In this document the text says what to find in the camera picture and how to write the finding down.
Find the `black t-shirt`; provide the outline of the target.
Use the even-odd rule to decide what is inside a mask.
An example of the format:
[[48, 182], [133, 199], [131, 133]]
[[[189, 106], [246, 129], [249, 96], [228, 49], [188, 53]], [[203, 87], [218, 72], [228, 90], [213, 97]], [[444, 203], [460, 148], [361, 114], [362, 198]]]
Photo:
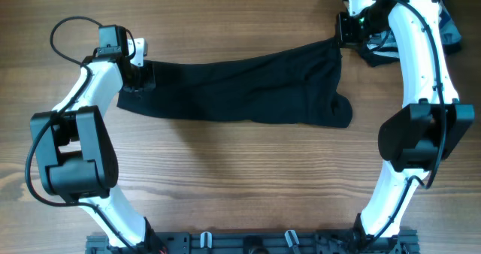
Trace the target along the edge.
[[117, 106], [165, 119], [346, 128], [352, 121], [352, 106], [337, 92], [341, 59], [340, 49], [330, 38], [239, 61], [148, 61], [154, 89], [123, 89]]

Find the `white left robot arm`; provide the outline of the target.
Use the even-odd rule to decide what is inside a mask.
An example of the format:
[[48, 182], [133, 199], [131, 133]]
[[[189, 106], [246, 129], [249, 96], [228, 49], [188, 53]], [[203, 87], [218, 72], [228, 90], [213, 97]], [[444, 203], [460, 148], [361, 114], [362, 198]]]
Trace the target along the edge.
[[50, 207], [79, 207], [107, 235], [113, 253], [164, 253], [165, 245], [118, 186], [119, 165], [103, 116], [125, 80], [130, 56], [88, 56], [80, 78], [51, 111], [30, 120], [25, 182]]

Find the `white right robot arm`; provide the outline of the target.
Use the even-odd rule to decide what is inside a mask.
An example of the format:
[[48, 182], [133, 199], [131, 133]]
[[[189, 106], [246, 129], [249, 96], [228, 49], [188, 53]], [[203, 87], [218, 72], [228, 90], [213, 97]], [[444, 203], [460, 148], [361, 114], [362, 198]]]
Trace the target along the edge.
[[378, 135], [383, 159], [368, 205], [358, 215], [357, 247], [398, 235], [416, 189], [430, 189], [474, 121], [474, 107], [462, 104], [446, 66], [440, 29], [443, 0], [343, 0], [337, 37], [342, 45], [365, 42], [385, 32], [395, 39], [404, 94], [400, 111]]

